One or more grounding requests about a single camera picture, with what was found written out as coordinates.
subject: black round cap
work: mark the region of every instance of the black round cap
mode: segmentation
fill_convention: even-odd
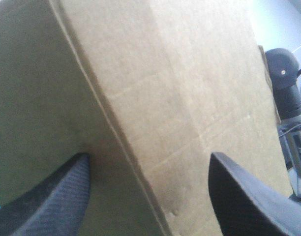
[[[299,70],[299,63],[295,56],[284,48],[272,49],[265,54],[273,90],[295,85]]]

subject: cardboard box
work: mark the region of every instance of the cardboard box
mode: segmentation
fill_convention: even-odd
[[[0,203],[80,151],[82,236],[221,235],[211,151],[289,195],[245,3],[0,2]]]

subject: brown cardboard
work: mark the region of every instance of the brown cardboard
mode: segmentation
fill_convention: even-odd
[[[6,42],[22,46],[9,52],[20,66],[0,65],[0,104],[21,98],[16,106],[0,105],[0,201],[25,192],[78,151],[92,155],[80,235],[221,235],[207,188],[215,150],[290,194],[273,99],[243,2],[24,6],[0,23],[0,48],[7,48],[5,25]],[[34,25],[7,22],[18,18]],[[30,32],[31,52],[18,27]],[[34,60],[35,52],[44,60]],[[18,75],[20,81],[5,80]]]

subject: metal device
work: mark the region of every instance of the metal device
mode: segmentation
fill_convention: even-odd
[[[266,52],[273,96],[280,117],[277,126],[288,176],[296,202],[301,202],[301,91],[296,81],[301,74],[295,56],[286,49]]]

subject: black knob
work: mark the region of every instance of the black knob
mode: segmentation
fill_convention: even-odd
[[[266,52],[273,89],[284,89],[296,84],[299,63],[295,56],[284,48]]]

